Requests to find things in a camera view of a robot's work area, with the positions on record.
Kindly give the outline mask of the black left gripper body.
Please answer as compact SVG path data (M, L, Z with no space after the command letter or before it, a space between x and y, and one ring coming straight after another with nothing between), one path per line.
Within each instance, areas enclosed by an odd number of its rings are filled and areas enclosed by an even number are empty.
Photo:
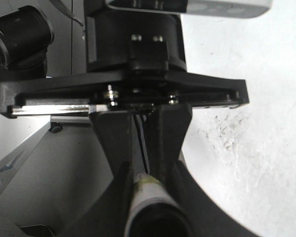
M23 79L0 83L0 114L17 116L61 113L137 111L165 106L237 108L248 104L246 82L188 73L181 20L173 13L144 11L164 8L165 1L134 1L135 10L114 10L103 1L84 2L86 73L48 78L43 66L51 32L38 10L26 6L1 18L25 24L29 42L10 43L24 57L12 66L25 68Z

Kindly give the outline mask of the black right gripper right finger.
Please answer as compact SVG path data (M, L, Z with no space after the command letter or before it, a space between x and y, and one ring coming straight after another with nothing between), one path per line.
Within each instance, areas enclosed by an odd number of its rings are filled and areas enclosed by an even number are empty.
M174 195L183 207L197 237L255 237L200 188L181 161L174 165Z

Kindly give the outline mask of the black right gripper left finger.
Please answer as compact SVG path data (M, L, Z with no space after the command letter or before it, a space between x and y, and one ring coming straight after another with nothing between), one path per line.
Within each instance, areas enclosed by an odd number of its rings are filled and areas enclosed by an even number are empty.
M122 237L132 191L132 171L124 162L104 193L65 231L65 237Z

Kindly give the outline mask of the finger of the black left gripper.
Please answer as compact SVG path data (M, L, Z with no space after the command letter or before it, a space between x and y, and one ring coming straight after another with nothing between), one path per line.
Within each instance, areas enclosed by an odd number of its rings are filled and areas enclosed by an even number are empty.
M128 111L95 112L89 115L113 176L125 178L121 188L130 195L133 184L133 115Z
M191 119L191 105L182 103L157 106L145 122L150 174L165 186L170 183Z

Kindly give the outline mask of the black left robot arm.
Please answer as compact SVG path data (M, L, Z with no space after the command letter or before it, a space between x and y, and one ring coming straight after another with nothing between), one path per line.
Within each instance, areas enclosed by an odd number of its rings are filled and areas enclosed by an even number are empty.
M178 160L192 108L248 104L244 80L190 74L179 15L186 0L87 0L87 72L47 78L51 23L24 1L0 15L0 114L85 113L106 153L116 187L130 188L130 157L148 154L144 167L162 183Z

